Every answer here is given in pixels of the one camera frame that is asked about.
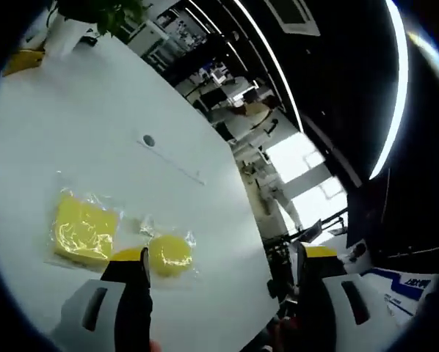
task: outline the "square yellow sponge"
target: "square yellow sponge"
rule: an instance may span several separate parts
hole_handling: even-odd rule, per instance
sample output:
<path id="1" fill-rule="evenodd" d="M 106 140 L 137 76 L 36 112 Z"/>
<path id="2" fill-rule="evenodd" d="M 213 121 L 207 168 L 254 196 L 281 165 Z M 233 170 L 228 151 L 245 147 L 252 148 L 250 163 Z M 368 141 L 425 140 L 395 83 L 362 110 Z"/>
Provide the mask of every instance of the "square yellow sponge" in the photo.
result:
<path id="1" fill-rule="evenodd" d="M 63 194 L 54 224 L 55 253 L 85 265 L 109 262 L 118 214 Z"/>

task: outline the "desk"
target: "desk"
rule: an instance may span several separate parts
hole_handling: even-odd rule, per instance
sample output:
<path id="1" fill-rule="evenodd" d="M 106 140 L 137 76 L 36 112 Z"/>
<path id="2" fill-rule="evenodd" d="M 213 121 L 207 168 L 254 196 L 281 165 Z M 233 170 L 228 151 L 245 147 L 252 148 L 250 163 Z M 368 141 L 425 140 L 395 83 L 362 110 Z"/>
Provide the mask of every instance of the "desk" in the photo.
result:
<path id="1" fill-rule="evenodd" d="M 203 186 L 136 143 L 150 134 Z M 44 263 L 56 172 L 130 216 L 194 231 L 202 280 L 152 290 L 151 336 L 170 351 L 239 351 L 277 312 L 264 249 L 231 151 L 172 87 L 115 38 L 0 81 L 0 272 L 42 332 L 99 275 Z"/>

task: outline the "plastic wrapping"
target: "plastic wrapping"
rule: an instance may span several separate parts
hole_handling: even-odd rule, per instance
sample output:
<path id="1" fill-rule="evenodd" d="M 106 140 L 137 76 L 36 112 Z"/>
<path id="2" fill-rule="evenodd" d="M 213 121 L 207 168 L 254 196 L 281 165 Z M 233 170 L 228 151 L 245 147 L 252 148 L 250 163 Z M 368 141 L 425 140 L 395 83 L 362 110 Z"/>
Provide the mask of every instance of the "plastic wrapping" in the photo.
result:
<path id="1" fill-rule="evenodd" d="M 50 263 L 103 270 L 113 255 L 121 208 L 110 197 L 61 188 L 50 240 Z"/>
<path id="2" fill-rule="evenodd" d="M 149 268 L 154 288 L 190 287 L 199 280 L 197 243 L 191 231 L 154 224 L 151 217 L 141 222 L 140 231 L 150 237 Z"/>

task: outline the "round yellow sponge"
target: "round yellow sponge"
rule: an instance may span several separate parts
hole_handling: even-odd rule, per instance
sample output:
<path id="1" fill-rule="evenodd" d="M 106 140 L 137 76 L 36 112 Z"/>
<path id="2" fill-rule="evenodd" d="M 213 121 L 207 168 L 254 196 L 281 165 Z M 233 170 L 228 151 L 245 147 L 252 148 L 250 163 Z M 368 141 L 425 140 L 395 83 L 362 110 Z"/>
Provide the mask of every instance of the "round yellow sponge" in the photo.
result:
<path id="1" fill-rule="evenodd" d="M 192 250 L 183 239 L 162 235 L 149 243 L 149 266 L 159 276 L 178 276 L 192 265 Z"/>

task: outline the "white table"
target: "white table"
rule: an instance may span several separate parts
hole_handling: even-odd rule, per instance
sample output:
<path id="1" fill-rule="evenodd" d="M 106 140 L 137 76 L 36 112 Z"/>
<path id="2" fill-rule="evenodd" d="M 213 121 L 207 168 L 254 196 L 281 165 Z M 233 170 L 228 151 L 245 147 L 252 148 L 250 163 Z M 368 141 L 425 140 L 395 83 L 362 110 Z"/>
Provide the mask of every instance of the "white table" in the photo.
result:
<path id="1" fill-rule="evenodd" d="M 188 178 L 136 143 L 149 133 Z M 91 278 L 44 263 L 56 172 L 124 202 L 130 216 L 194 231 L 202 281 L 152 290 L 151 336 L 163 351 L 239 351 L 277 312 L 253 213 L 227 144 L 154 70 L 116 39 L 0 82 L 0 271 L 43 331 Z"/>

